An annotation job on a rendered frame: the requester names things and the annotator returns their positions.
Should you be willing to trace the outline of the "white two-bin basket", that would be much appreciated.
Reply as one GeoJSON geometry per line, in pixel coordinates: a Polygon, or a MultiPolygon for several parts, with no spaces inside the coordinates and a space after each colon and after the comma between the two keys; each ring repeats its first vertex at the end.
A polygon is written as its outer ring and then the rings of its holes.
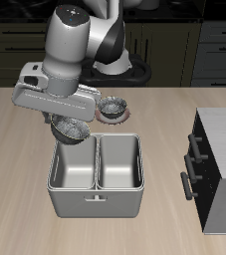
{"type": "Polygon", "coordinates": [[[144,191],[140,138],[94,133],[77,145],[55,143],[47,188],[62,218],[133,218],[144,191]]]}

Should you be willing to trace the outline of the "dark kitchen cupboards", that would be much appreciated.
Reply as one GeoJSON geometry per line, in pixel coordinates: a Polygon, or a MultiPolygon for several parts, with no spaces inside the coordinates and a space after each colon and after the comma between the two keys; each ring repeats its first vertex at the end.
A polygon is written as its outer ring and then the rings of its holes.
{"type": "MultiPolygon", "coordinates": [[[[125,8],[125,47],[151,68],[147,87],[188,87],[201,18],[199,0],[147,0],[149,10],[125,8]]],[[[59,5],[93,10],[83,0],[0,0],[0,87],[16,85],[28,62],[45,58],[48,20],[59,5]]]]}

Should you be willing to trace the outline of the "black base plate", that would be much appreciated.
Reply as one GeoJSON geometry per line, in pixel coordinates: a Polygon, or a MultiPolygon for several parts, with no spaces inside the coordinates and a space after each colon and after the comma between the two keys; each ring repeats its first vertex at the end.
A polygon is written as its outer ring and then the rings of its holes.
{"type": "Polygon", "coordinates": [[[93,67],[94,60],[84,59],[80,83],[96,88],[131,88],[144,87],[151,78],[151,68],[140,55],[130,54],[132,67],[119,75],[103,74],[93,67]]]}

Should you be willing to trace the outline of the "grey speckled bowl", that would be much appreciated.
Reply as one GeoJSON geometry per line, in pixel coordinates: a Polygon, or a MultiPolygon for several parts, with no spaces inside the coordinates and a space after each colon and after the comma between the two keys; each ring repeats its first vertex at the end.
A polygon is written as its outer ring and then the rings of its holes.
{"type": "Polygon", "coordinates": [[[91,135],[86,122],[58,115],[51,115],[51,131],[57,141],[66,145],[78,144],[91,135]]]}
{"type": "Polygon", "coordinates": [[[98,110],[108,119],[116,119],[123,115],[127,103],[119,97],[106,97],[99,101],[98,110]]]}

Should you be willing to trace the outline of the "dark cabinet with drawers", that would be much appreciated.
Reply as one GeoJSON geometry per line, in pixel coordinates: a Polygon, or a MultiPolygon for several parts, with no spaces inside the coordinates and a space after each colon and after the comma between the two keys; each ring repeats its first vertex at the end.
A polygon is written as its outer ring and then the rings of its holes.
{"type": "Polygon", "coordinates": [[[188,140],[185,198],[195,201],[203,233],[226,234],[226,108],[198,108],[188,140]]]}

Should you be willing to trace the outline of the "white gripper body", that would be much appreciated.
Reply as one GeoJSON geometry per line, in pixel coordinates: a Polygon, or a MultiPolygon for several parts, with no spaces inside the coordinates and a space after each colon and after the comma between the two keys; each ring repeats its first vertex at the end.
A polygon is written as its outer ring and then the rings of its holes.
{"type": "Polygon", "coordinates": [[[47,94],[44,89],[17,83],[12,102],[16,106],[91,122],[101,97],[97,89],[85,85],[79,85],[73,95],[61,98],[47,94]]]}

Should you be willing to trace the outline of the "pink round plate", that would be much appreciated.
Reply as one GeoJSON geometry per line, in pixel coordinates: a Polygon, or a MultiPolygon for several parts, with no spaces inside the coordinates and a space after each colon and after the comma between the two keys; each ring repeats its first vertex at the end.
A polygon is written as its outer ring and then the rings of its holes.
{"type": "Polygon", "coordinates": [[[124,123],[130,117],[130,111],[129,111],[129,108],[126,108],[122,116],[120,116],[116,119],[108,119],[102,115],[102,113],[99,111],[99,109],[96,109],[95,117],[96,117],[97,121],[99,121],[103,124],[120,125],[120,124],[124,123]]]}

